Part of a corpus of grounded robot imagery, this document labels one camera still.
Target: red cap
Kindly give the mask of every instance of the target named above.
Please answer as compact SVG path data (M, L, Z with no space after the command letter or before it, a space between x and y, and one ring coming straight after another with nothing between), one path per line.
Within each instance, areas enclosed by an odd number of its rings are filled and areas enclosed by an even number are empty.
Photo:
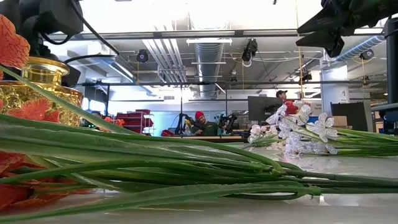
M205 115L202 111L197 111L195 113L195 119L199 119L201 116Z

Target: man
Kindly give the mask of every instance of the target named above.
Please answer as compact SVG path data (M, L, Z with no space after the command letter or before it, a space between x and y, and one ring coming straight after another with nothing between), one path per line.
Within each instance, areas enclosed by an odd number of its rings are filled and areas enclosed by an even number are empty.
M299 108L293 105L292 100L287 100L286 93L287 90L286 91L279 90L278 92L276 92L276 97L281 99L284 102L284 104L287 106L286 115L296 114Z
M195 136L217 136L218 125L214 122L209 122L206 120L205 114L201 111L195 113L195 119L198 125L203 127L203 130L194 126L192 127L192 133Z

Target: ceiling light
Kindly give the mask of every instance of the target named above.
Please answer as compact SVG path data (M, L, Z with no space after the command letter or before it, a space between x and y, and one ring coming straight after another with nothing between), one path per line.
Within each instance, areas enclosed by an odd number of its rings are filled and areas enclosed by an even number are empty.
M192 65L226 65L226 62L192 62Z
M187 39L187 44L232 44L232 39L215 39L215 38Z
M359 28L355 30L355 34L381 34L382 28Z

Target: green shirt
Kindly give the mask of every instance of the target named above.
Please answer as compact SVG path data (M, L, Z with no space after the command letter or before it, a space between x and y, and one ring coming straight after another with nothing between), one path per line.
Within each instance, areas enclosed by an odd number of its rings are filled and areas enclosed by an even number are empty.
M202 136L217 136L218 134L218 125L214 122L207 122L205 125L203 125L203 127L205 128L203 130L203 134ZM197 127L192 127L192 134L194 135L195 132L197 132L199 130L199 128Z

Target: cardboard box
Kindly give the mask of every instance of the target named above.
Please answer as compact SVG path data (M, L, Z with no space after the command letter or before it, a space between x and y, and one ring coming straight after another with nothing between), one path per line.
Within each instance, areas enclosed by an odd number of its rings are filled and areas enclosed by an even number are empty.
M333 127L343 127L348 125L346 116L333 116L332 118L335 119L335 125L333 125Z

